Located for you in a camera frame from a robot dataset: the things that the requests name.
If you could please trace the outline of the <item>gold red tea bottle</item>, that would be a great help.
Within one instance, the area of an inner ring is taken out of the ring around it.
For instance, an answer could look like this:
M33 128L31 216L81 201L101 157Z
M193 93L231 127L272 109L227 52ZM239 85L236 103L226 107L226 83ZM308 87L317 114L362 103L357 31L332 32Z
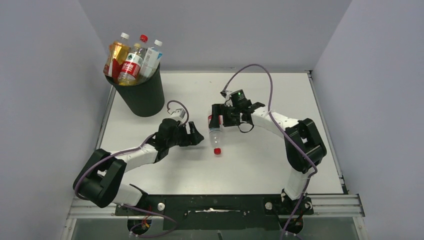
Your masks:
M103 73L113 78L114 81L118 79L124 61L130 51L131 47L128 44L129 38L130 36L127 33L122 32L120 38L109 45L109 54L103 68Z

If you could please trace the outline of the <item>black plastic waste bin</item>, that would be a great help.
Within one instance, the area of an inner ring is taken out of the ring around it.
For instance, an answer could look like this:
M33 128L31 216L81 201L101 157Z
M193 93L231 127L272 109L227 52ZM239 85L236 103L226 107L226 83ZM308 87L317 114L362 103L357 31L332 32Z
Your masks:
M105 78L135 115L151 117L159 113L165 105L160 69L161 67L158 66L154 74L146 81L130 86L119 85L107 75Z

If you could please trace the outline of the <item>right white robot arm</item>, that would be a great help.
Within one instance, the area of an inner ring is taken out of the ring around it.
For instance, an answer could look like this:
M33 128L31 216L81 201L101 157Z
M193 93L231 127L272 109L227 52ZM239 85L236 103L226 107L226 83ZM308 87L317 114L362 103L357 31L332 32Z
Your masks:
M289 118L269 109L261 102L247 99L243 90L222 91L224 103L211 106L208 127L239 127L249 124L263 128L284 140L286 159L291 167L288 182L282 189L281 207L289 214L301 207L310 178L327 155L327 149L315 122L306 118Z

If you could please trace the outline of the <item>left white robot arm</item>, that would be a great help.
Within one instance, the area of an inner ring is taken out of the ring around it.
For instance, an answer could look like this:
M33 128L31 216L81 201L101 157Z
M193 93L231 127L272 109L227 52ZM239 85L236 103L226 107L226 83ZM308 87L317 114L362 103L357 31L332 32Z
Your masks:
M158 163L172 147L196 146L204 139L194 122L165 118L139 146L116 152L96 149L73 183L74 194L99 208L111 203L137 206L146 192L133 184L123 184L124 174Z

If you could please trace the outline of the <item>clear bottle blue white label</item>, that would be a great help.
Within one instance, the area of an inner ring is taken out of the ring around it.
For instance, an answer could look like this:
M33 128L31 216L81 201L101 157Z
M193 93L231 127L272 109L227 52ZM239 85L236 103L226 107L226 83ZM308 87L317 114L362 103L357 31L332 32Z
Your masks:
M156 72L163 56L161 50L162 45L163 42L156 39L154 41L154 46L147 48L145 58L138 74L139 82L146 81Z

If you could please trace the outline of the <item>clear bottle red blue label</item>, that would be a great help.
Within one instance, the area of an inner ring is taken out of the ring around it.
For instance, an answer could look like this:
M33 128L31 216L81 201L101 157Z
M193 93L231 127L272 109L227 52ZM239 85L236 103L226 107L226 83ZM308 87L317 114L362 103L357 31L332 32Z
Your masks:
M222 124L221 124L221 116L218 117L218 125L217 127L208 127L209 130L209 140L211 147L213 149L213 153L215 156L220 156L222 153Z

